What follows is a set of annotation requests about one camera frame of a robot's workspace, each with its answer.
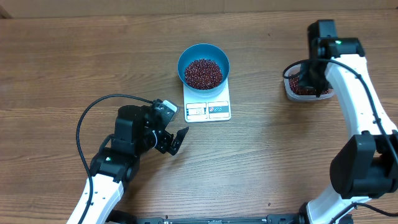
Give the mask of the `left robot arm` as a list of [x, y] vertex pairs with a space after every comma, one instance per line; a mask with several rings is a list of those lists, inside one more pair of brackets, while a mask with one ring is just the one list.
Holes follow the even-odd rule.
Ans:
[[91, 179], [86, 181], [69, 223], [137, 223], [134, 215], [115, 206], [136, 176], [143, 154], [152, 148], [173, 156], [178, 152], [188, 129], [177, 134], [165, 130], [178, 111], [178, 106], [167, 100], [120, 107], [114, 133], [105, 138], [91, 160]]

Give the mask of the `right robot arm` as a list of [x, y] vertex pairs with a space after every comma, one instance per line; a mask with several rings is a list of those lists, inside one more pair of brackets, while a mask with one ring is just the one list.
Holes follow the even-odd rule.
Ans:
[[298, 85], [317, 96], [333, 89], [349, 140], [331, 162], [330, 185], [306, 204], [306, 222], [346, 222], [354, 207], [397, 191], [397, 126], [377, 97], [359, 39], [339, 38], [333, 20], [314, 22], [307, 35]]

